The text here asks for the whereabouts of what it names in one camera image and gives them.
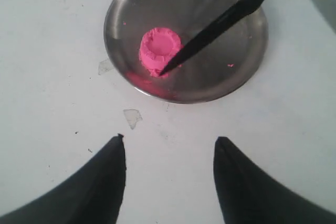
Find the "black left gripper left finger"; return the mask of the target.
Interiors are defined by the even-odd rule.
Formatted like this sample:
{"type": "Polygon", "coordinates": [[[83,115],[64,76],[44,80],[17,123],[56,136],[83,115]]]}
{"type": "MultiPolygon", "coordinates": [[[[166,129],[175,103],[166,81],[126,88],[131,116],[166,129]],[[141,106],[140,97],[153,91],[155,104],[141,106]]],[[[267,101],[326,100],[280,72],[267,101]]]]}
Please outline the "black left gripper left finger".
{"type": "Polygon", "coordinates": [[[1,223],[116,223],[126,184],[123,135],[57,187],[1,216],[1,223]]]}

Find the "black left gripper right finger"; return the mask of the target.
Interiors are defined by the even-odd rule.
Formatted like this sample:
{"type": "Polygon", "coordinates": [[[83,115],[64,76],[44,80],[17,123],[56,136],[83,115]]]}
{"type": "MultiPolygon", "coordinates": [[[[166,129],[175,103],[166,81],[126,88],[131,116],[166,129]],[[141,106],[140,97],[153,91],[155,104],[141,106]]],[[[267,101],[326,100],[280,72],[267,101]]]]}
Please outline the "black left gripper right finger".
{"type": "Polygon", "coordinates": [[[214,182],[225,223],[335,223],[335,214],[277,182],[227,137],[215,142],[214,182]]]}

